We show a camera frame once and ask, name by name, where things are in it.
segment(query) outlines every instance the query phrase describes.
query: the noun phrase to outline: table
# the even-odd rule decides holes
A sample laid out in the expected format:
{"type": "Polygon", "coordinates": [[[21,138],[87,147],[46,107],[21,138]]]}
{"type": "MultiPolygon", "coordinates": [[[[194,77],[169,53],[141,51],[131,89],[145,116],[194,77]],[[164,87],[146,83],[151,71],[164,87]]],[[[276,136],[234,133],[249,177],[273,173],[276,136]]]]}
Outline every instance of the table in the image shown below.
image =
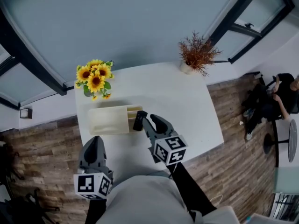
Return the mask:
{"type": "MultiPolygon", "coordinates": [[[[289,139],[278,141],[278,144],[281,143],[288,143],[288,156],[289,156],[289,162],[293,162],[297,150],[297,125],[295,120],[291,120],[290,128],[289,128],[289,139]]],[[[274,141],[272,141],[271,135],[268,133],[265,136],[263,148],[264,152],[268,154],[271,150],[271,147],[275,144],[274,141]]]]}
{"type": "MultiPolygon", "coordinates": [[[[179,70],[179,63],[149,64],[113,73],[115,79],[109,80],[112,96],[108,100],[92,101],[84,96],[82,89],[75,91],[83,145],[92,138],[88,131],[88,110],[118,105],[141,105],[148,117],[156,114],[171,122],[189,145],[184,161],[224,142],[209,91],[199,73],[186,75],[179,70]]],[[[161,162],[154,163],[148,150],[150,140],[144,131],[103,135],[102,139],[106,165],[114,171],[117,182],[165,169],[161,162]]]]}

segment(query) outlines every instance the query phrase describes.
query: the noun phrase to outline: wooden floor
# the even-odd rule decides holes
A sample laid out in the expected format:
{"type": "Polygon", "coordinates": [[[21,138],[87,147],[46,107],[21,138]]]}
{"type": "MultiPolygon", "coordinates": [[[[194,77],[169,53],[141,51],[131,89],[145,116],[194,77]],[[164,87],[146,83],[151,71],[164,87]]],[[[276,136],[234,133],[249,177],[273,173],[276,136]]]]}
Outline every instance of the wooden floor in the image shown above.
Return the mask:
{"type": "MultiPolygon", "coordinates": [[[[256,212],[267,215],[273,201],[275,154],[263,153],[269,123],[259,124],[254,137],[244,140],[241,102],[257,83],[252,76],[208,87],[224,137],[224,144],[185,163],[209,198],[223,195],[220,206],[233,206],[240,222],[256,212]]],[[[62,224],[82,224],[88,202],[74,194],[72,175],[82,147],[77,117],[1,134],[20,156],[14,167],[25,180],[10,183],[15,196],[40,189],[44,206],[58,206],[49,216],[62,224]]]]}

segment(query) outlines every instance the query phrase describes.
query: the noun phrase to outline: chair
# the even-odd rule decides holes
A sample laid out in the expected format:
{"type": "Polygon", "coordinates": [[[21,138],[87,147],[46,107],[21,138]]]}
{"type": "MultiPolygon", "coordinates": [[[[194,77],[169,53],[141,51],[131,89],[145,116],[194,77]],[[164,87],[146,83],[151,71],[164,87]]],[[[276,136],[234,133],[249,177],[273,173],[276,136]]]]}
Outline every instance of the chair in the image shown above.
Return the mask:
{"type": "Polygon", "coordinates": [[[5,201],[5,203],[0,203],[0,223],[4,224],[45,224],[42,217],[47,219],[52,224],[54,223],[48,215],[45,214],[47,211],[58,211],[58,207],[43,209],[37,197],[37,191],[35,189],[34,195],[27,194],[26,198],[28,202],[24,200],[23,197],[13,198],[10,201],[5,201]]]}

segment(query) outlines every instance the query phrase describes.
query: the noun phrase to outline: sunflower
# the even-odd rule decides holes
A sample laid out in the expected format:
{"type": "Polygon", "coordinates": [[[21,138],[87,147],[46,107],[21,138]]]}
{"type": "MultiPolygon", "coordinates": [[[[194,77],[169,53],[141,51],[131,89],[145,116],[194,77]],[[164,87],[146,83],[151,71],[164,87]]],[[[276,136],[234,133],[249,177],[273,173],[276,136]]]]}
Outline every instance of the sunflower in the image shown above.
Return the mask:
{"type": "Polygon", "coordinates": [[[76,87],[77,89],[80,89],[80,83],[79,83],[79,82],[76,82],[75,87],[76,87]]]}
{"type": "Polygon", "coordinates": [[[100,64],[102,64],[102,63],[104,63],[102,60],[99,60],[99,59],[93,59],[93,60],[91,60],[91,61],[89,61],[89,62],[87,62],[87,66],[88,67],[93,67],[94,65],[100,65],[100,64]]]}
{"type": "Polygon", "coordinates": [[[104,76],[105,78],[110,78],[110,76],[111,76],[110,66],[108,66],[106,64],[98,65],[98,70],[99,70],[101,76],[104,76]]]}
{"type": "Polygon", "coordinates": [[[77,79],[80,82],[85,82],[88,80],[88,77],[90,76],[90,71],[87,66],[83,66],[80,70],[77,71],[77,79]]]}
{"type": "Polygon", "coordinates": [[[93,65],[91,68],[92,68],[91,71],[96,71],[98,70],[98,65],[93,65]]]}
{"type": "Polygon", "coordinates": [[[97,70],[94,74],[91,73],[87,86],[90,89],[90,92],[97,92],[100,91],[100,89],[104,88],[104,83],[105,83],[105,77],[100,75],[100,72],[97,70]]]}
{"type": "Polygon", "coordinates": [[[111,94],[107,94],[106,96],[103,96],[103,99],[109,99],[111,94]]]}

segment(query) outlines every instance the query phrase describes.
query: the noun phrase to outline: green leaf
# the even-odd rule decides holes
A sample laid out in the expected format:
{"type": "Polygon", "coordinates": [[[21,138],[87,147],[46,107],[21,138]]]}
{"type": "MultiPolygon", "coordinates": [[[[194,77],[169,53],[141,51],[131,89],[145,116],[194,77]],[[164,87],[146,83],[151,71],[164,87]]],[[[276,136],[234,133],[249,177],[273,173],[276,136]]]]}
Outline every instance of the green leaf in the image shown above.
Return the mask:
{"type": "Polygon", "coordinates": [[[110,89],[111,89],[111,85],[110,85],[110,83],[109,83],[108,81],[105,81],[104,87],[105,87],[105,89],[107,89],[107,90],[110,90],[110,89]]]}
{"type": "Polygon", "coordinates": [[[84,85],[83,89],[84,89],[85,92],[88,92],[88,86],[87,85],[84,85]]]}

